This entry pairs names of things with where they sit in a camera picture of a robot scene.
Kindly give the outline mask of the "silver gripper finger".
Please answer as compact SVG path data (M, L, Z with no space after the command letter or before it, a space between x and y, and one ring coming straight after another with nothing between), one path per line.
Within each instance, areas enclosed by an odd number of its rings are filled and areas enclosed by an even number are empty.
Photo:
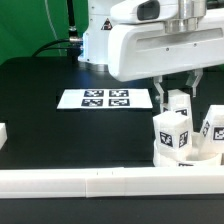
M202 69L195 69L188 72L189 76L186 81L186 85L192 89L192 96L195 97L197 94L197 86L203 77Z
M163 81L163 77L162 76L156 76L153 78L153 84L155 89L157 90L157 95L156 95L156 99L163 104L164 103L164 90L161 86L161 83Z

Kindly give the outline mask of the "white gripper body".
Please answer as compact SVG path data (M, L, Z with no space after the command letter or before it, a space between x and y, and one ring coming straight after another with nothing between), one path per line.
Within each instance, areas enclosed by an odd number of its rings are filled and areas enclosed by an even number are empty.
M224 8L206 0L124 0L110 15L108 69L119 81L224 64Z

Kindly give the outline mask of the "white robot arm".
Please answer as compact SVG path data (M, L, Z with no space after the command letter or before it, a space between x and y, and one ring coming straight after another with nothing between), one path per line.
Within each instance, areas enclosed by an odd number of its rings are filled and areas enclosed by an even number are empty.
M79 62L126 82L153 78L160 100L164 75L224 64L224 3L207 0L88 0L89 25Z

